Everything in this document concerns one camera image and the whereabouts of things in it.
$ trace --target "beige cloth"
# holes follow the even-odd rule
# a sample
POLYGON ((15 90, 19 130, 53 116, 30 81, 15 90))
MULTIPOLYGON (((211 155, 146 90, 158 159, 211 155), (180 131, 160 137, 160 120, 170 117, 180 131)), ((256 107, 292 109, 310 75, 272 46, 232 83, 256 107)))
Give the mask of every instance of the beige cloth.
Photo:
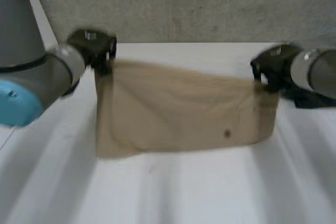
POLYGON ((278 103, 251 80, 121 59, 96 88, 99 157, 256 143, 272 134, 278 103))

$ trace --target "white table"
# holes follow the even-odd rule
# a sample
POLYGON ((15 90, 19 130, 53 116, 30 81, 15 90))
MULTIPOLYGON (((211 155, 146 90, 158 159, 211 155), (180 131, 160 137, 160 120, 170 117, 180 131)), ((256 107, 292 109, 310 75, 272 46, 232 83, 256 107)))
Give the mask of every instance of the white table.
MULTIPOLYGON (((33 3, 46 45, 54 44, 33 3)), ((120 44, 117 57, 251 78, 250 59, 269 45, 120 44)), ((0 150, 0 223, 336 222, 335 110, 281 100, 263 143, 97 159, 94 88, 87 71, 71 98, 2 132, 12 135, 0 150)))

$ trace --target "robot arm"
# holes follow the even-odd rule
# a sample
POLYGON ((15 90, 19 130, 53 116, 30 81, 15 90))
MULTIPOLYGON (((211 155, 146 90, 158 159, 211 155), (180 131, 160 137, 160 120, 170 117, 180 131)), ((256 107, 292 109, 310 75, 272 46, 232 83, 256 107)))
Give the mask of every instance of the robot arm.
POLYGON ((45 51, 29 0, 0 0, 0 124, 25 126, 71 94, 87 66, 111 71, 117 39, 80 29, 45 51))
POLYGON ((256 80, 264 74, 271 92, 302 90, 336 99, 336 35, 274 46, 251 61, 256 80))

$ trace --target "cloth fold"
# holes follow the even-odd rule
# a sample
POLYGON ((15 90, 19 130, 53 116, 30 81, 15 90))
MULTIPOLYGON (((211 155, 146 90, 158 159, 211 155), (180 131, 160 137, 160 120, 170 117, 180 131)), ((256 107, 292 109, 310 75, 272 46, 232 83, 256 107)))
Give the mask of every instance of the cloth fold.
POLYGON ((96 73, 97 156, 194 151, 271 136, 278 94, 252 80, 115 59, 96 73))

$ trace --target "concrete wall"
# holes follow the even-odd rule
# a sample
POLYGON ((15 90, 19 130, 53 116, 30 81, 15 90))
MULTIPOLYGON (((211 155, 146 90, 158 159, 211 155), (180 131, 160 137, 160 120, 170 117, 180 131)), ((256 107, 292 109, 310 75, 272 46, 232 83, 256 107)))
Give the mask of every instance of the concrete wall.
POLYGON ((41 0, 58 39, 78 26, 120 42, 277 41, 336 26, 336 0, 41 0))

